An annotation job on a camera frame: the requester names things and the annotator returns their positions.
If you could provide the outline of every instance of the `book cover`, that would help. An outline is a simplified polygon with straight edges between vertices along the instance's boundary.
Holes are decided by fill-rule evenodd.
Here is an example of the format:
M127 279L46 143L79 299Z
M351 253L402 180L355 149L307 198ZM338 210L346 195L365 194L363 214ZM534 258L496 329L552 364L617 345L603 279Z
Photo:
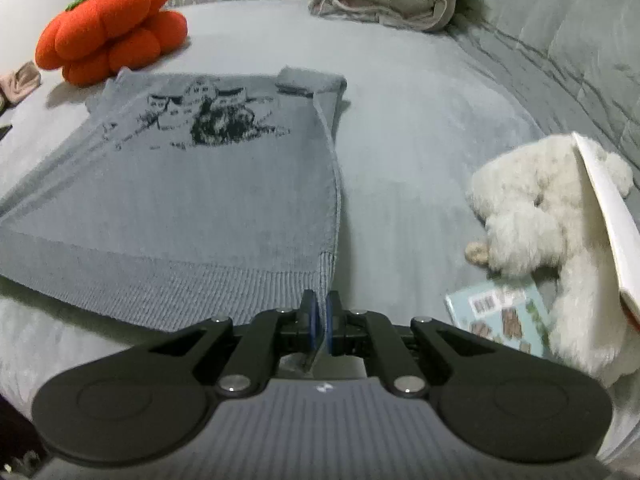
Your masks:
M640 330L640 233L607 170L592 153L586 140L576 132L573 136L607 227L621 307L631 325Z
M488 280L448 294L445 301L462 330L550 358L550 316L532 277Z

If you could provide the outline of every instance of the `pumpkin plush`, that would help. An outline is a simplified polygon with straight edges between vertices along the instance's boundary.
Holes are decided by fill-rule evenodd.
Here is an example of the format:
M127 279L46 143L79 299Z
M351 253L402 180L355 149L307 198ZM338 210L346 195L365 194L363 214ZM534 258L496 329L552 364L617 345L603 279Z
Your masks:
M187 22L167 0L76 0L42 31L36 64L62 67L66 81L88 86L123 66L142 68L178 48Z

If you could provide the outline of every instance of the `white plush toy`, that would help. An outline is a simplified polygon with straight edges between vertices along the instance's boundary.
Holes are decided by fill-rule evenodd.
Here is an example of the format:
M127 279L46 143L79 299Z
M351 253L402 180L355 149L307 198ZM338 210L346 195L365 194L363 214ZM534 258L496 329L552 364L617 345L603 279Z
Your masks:
M623 197L629 165L590 140ZM503 275L559 267L549 341L565 363L605 386L640 368L640 335L621 307L604 220L571 135L545 137L492 160L471 179L469 200L485 221L486 242L466 257Z

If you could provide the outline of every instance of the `gray quilted comforter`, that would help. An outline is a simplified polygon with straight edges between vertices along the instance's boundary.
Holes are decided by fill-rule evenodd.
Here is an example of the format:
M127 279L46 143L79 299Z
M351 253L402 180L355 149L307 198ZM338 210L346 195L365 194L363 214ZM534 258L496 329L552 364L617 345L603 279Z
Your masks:
M640 180L640 0L458 0L449 33L545 133L616 149ZM640 193L629 205L640 220Z

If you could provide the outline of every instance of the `bed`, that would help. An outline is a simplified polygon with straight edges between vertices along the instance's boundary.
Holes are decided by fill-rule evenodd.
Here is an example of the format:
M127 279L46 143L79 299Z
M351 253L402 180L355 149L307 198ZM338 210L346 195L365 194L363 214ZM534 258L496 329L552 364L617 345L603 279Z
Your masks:
M436 36L312 18L304 0L181 11L190 45L150 70L274 73L288 64L347 79L335 137L343 208L334 288L348 308L402 324L448 320L445 293L484 279L463 255L483 232L465 201L468 178L505 150L578 130L625 155L638 176L640 0L459 0ZM10 118L0 195L86 118L84 99L97 91L45 75ZM637 189L628 204L640 219ZM540 286L551 301L553 280ZM149 335L0 280L0 394L29 416L48 378ZM315 368L319 377L361 373L353 361ZM616 410L600 458L638 472L640 373L610 393Z

